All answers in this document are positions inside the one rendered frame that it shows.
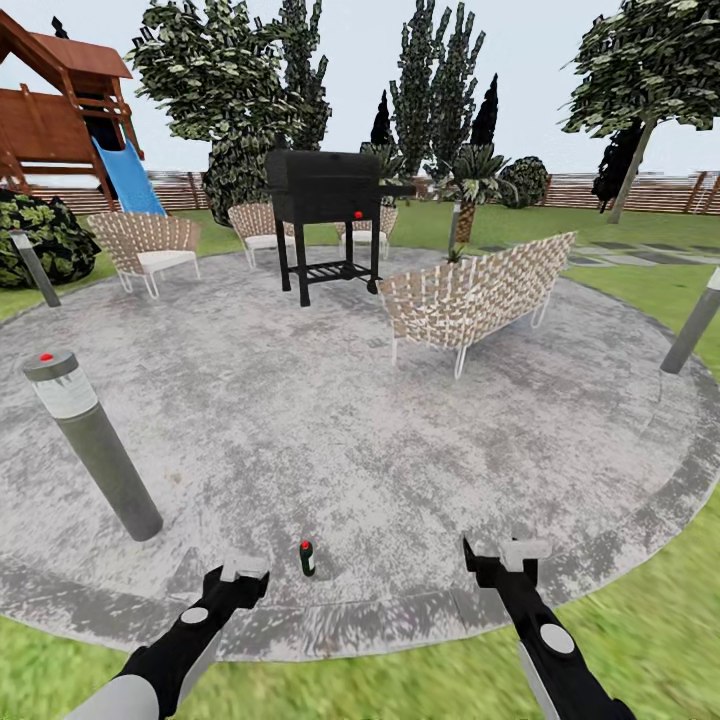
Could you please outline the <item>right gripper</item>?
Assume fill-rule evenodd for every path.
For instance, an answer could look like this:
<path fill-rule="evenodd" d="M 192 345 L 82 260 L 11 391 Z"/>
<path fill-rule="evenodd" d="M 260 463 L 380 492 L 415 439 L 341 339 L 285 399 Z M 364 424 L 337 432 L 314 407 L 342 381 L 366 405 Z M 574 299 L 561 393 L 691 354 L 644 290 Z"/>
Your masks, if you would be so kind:
<path fill-rule="evenodd" d="M 465 561 L 470 572 L 477 573 L 481 588 L 497 589 L 503 604 L 509 609 L 514 594 L 529 592 L 536 594 L 538 564 L 534 559 L 524 559 L 522 572 L 509 573 L 499 558 L 475 557 L 469 543 L 463 541 Z"/>

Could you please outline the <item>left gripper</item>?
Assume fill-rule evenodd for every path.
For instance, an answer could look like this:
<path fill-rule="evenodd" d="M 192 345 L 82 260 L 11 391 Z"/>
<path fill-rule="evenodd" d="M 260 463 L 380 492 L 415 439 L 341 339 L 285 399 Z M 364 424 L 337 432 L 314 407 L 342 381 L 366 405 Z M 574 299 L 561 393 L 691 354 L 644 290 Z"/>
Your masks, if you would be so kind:
<path fill-rule="evenodd" d="M 213 593 L 225 595 L 229 605 L 231 605 L 231 613 L 235 609 L 253 609 L 257 604 L 259 597 L 264 597 L 267 591 L 267 584 L 271 573 L 254 577 L 252 575 L 241 575 L 238 580 L 232 583 L 221 581 L 218 571 L 212 571 L 206 574 L 204 579 L 203 597 L 207 598 Z"/>

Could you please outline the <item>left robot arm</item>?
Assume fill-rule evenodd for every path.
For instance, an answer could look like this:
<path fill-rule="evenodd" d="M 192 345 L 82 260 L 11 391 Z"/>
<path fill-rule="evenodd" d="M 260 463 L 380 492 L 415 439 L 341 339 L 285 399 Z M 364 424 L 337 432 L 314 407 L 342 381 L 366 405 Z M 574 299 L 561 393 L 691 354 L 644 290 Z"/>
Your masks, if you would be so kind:
<path fill-rule="evenodd" d="M 151 647 L 137 649 L 115 678 L 62 720 L 172 717 L 213 663 L 230 615 L 237 608 L 253 609 L 265 596 L 270 565 L 267 559 L 229 555 L 218 571 L 206 574 L 203 599 Z"/>

